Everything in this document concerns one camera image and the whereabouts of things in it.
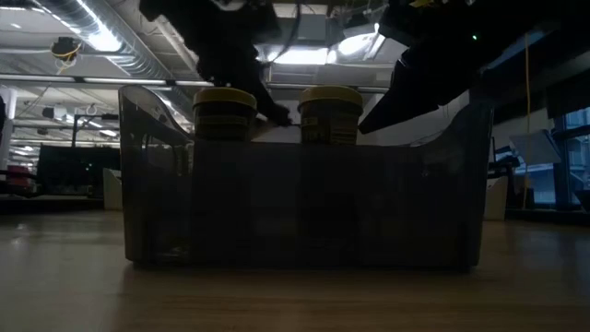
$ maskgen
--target robotic arm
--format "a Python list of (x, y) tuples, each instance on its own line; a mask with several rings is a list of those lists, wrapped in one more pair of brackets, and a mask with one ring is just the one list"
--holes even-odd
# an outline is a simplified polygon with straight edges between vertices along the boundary
[(261, 81), (262, 64), (255, 42), (280, 33), (277, 15), (268, 0), (248, 0), (236, 11), (220, 6), (230, 0), (142, 0), (149, 20), (164, 15), (199, 57), (197, 72), (218, 87), (230, 85), (254, 95), (258, 111), (277, 125), (290, 125), (289, 110), (273, 102)]
[[(259, 112), (290, 125), (261, 81), (255, 42), (279, 32), (270, 0), (246, 0), (241, 9), (220, 8), (231, 0), (141, 0), (153, 20), (168, 18), (199, 56), (197, 70), (217, 86), (230, 84), (253, 94)], [(562, 25), (587, 12), (585, 0), (389, 0), (380, 32), (410, 47), (395, 65), (389, 91), (360, 124), (363, 134), (434, 111), (476, 81), (480, 68), (537, 23)]]

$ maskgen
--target table surface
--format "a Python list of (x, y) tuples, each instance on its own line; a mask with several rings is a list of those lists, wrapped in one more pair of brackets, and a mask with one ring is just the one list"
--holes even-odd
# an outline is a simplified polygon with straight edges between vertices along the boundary
[(2, 216), (0, 331), (590, 331), (590, 228), (485, 222), (442, 271), (141, 270), (123, 218)]

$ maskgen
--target ceiling light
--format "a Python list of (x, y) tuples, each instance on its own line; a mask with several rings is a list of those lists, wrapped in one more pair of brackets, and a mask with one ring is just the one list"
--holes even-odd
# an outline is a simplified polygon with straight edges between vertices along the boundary
[(121, 42), (102, 23), (100, 23), (99, 32), (88, 36), (88, 43), (101, 52), (116, 52), (122, 46)]
[(365, 55), (365, 60), (374, 59), (375, 56), (377, 56), (377, 53), (379, 53), (379, 50), (381, 50), (381, 47), (384, 45), (384, 42), (385, 36), (382, 34), (378, 35), (377, 40), (371, 47), (371, 50), (367, 53), (367, 55)]
[(353, 55), (371, 45), (375, 33), (364, 33), (358, 36), (346, 38), (338, 45), (338, 51), (344, 55)]
[(22, 10), (27, 10), (27, 8), (23, 8), (23, 7), (9, 7), (9, 6), (0, 6), (0, 10), (14, 10), (14, 11), (22, 11)]
[[(10, 139), (12, 143), (30, 143), (30, 144), (47, 144), (47, 145), (67, 145), (71, 146), (72, 142), (70, 140), (58, 140), (58, 139), (38, 139), (38, 138), (12, 138)], [(114, 146), (119, 147), (120, 142), (111, 142), (111, 141), (77, 141), (77, 146)]]
[(76, 82), (73, 77), (0, 74), (0, 80), (33, 81), (33, 82)]
[(117, 133), (113, 132), (112, 130), (101, 130), (100, 132), (106, 136), (117, 137)]
[[(278, 52), (268, 55), (268, 60), (277, 58)], [(276, 64), (282, 65), (325, 65), (328, 57), (328, 49), (317, 50), (289, 50), (275, 60)]]
[(330, 51), (330, 53), (328, 53), (328, 57), (325, 60), (328, 64), (335, 64), (336, 61), (338, 60), (338, 55), (336, 53), (336, 51)]
[(130, 78), (84, 78), (87, 83), (108, 83), (108, 84), (137, 84), (137, 85), (166, 85), (163, 79), (130, 79)]
[(179, 87), (213, 87), (213, 84), (205, 81), (176, 81)]

